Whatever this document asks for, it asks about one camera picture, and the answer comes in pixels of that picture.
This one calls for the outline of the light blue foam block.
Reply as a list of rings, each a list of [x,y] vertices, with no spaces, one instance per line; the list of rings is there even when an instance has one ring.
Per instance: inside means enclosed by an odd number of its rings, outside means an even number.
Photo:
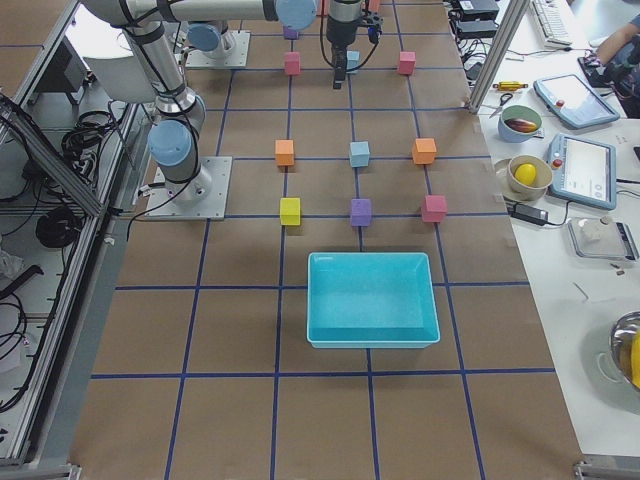
[[[346,73],[355,73],[360,63],[360,52],[357,50],[348,50],[346,52]]]

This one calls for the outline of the pink far-left block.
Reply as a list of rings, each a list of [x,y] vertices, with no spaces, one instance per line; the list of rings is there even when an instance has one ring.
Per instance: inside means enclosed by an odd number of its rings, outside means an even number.
[[[301,54],[298,51],[289,51],[284,54],[284,72],[288,76],[301,74]]]

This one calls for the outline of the purple far block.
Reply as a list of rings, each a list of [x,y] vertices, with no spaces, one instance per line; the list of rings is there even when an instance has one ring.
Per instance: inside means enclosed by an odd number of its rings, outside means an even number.
[[[283,37],[286,40],[297,40],[299,38],[300,32],[288,26],[283,27]]]

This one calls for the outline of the purple block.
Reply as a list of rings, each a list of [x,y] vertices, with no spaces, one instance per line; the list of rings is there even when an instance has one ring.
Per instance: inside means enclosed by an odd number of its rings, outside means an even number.
[[[300,32],[288,26],[283,27],[283,37],[286,40],[297,40],[299,38]]]
[[[350,225],[367,227],[372,222],[372,202],[368,198],[354,198],[350,203]]]

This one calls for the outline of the pink far-right block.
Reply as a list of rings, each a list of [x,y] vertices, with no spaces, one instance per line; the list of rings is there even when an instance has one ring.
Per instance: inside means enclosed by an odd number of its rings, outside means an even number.
[[[399,53],[397,73],[400,75],[411,76],[416,68],[416,52],[401,51]]]

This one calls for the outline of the light blue center block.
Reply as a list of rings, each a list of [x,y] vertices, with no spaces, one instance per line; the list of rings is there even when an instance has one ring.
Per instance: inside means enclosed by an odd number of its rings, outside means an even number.
[[[351,142],[349,146],[349,162],[352,168],[366,167],[370,161],[368,141]]]

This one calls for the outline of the orange left block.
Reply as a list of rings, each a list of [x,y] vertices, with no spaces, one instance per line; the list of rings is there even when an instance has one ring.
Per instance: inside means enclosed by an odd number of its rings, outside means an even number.
[[[278,139],[274,148],[275,162],[280,167],[292,166],[295,163],[294,141],[291,139]]]

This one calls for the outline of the orange block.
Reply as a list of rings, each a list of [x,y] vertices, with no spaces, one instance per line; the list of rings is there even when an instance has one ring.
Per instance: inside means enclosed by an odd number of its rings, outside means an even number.
[[[274,148],[275,162],[280,167],[292,166],[295,163],[294,141],[291,139],[278,139]]]
[[[412,160],[416,165],[430,165],[437,155],[434,138],[416,138],[412,145]]]

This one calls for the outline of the orange right block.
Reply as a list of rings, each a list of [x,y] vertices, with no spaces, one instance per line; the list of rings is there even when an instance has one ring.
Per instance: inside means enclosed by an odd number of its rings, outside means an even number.
[[[416,165],[430,165],[437,155],[434,138],[416,138],[412,145],[412,160]]]

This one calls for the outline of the purple near block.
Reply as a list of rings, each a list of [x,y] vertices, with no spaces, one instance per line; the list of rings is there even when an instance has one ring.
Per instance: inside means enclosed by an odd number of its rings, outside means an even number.
[[[350,203],[350,225],[367,227],[372,222],[372,202],[368,198],[354,198]]]

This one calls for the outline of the yellow foam block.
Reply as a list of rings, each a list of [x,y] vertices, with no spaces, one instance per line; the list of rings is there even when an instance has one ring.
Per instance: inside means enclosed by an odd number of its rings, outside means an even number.
[[[301,199],[299,197],[283,197],[279,204],[279,218],[282,226],[301,225]]]

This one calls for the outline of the scissors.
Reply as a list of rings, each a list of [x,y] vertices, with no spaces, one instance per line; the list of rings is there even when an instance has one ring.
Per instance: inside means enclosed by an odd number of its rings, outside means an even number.
[[[495,110],[491,113],[490,117],[496,117],[501,114],[504,110],[504,107],[507,105],[509,101],[513,99],[513,94],[511,92],[504,93],[500,96],[499,105],[495,108]]]

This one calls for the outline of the pink near block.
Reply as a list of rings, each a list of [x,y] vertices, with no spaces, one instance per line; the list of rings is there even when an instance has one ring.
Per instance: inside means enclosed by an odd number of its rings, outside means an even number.
[[[421,203],[421,218],[425,223],[440,223],[448,213],[444,195],[426,195]]]

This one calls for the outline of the blue bowl with eggplant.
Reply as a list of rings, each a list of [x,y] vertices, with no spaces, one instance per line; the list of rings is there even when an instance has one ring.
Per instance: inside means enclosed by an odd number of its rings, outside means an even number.
[[[541,116],[524,105],[505,108],[499,115],[498,135],[508,143],[522,143],[537,134],[542,126]]]

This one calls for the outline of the eggplant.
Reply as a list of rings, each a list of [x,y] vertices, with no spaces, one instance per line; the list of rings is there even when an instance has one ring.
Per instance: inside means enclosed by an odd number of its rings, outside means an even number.
[[[511,130],[523,134],[533,133],[539,128],[537,123],[522,118],[509,118],[504,124]]]

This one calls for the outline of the white keyboard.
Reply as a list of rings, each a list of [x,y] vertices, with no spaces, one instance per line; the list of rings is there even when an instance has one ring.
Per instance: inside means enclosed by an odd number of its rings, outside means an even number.
[[[534,26],[545,47],[563,49],[572,45],[555,1],[531,0],[529,7]]]

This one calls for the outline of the yellow lemon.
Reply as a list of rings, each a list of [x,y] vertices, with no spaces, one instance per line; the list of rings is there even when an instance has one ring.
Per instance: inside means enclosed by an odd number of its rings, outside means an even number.
[[[533,186],[537,177],[537,168],[532,163],[522,163],[514,171],[517,182],[525,186]]]

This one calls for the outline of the beige bowl with lemon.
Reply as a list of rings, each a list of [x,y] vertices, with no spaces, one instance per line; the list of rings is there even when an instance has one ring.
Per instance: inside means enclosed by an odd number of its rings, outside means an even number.
[[[533,186],[522,185],[513,176],[515,169],[522,163],[532,163],[537,168],[537,177]],[[508,161],[506,178],[509,187],[520,197],[533,200],[546,193],[552,183],[553,173],[549,165],[541,159],[531,155],[520,155]]]

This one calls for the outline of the upper teach pendant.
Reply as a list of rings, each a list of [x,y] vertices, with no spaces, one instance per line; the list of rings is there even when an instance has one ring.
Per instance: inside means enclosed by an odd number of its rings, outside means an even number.
[[[619,113],[576,74],[535,80],[533,88],[548,109],[571,129],[617,121]]]

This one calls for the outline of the teach pendant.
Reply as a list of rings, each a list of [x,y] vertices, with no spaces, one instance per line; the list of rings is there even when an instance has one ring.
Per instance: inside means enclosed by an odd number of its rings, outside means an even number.
[[[614,146],[557,134],[548,147],[546,161],[552,171],[550,195],[606,211],[616,208]]]
[[[619,113],[576,74],[535,80],[533,88],[548,109],[571,129],[617,121]]]

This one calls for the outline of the turquoise plastic bin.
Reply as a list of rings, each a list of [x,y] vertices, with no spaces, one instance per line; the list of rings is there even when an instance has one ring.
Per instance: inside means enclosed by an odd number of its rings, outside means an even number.
[[[441,339],[423,252],[308,257],[307,340],[315,348],[422,349]]]

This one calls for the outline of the black power adapter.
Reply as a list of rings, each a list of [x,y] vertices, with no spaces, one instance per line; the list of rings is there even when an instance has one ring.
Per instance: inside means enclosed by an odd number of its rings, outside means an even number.
[[[509,207],[512,218],[525,221],[538,226],[548,224],[548,212],[530,205],[514,203]]]

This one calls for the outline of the lower teach pendant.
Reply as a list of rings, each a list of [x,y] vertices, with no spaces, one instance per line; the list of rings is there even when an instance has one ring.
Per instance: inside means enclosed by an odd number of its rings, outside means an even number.
[[[606,211],[616,208],[614,146],[557,134],[548,147],[546,161],[552,171],[550,195]]]

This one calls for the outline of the kitchen scale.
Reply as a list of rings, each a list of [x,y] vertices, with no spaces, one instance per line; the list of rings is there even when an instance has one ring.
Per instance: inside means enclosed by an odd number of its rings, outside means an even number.
[[[639,250],[629,226],[609,217],[572,218],[567,224],[575,253],[583,258],[639,259]]]

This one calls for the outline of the steel bowl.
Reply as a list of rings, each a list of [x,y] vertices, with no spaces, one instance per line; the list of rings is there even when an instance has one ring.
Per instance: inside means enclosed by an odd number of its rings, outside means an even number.
[[[639,393],[639,312],[629,312],[611,327],[608,349],[596,357],[600,374]]]

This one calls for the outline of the yellow handled tool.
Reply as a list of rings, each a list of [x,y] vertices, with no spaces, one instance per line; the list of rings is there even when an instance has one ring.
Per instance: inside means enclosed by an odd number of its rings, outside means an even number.
[[[494,83],[492,87],[497,91],[515,92],[518,90],[526,89],[529,87],[529,85],[527,83],[522,83],[518,81],[501,81],[498,83]]]

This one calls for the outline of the aluminium frame post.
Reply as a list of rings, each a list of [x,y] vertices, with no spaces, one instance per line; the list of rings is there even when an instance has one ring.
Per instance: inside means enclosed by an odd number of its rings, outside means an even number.
[[[470,113],[476,114],[488,93],[492,81],[504,59],[506,51],[528,8],[527,0],[511,0],[503,14],[502,20],[493,38],[483,68],[471,91],[467,107]]]

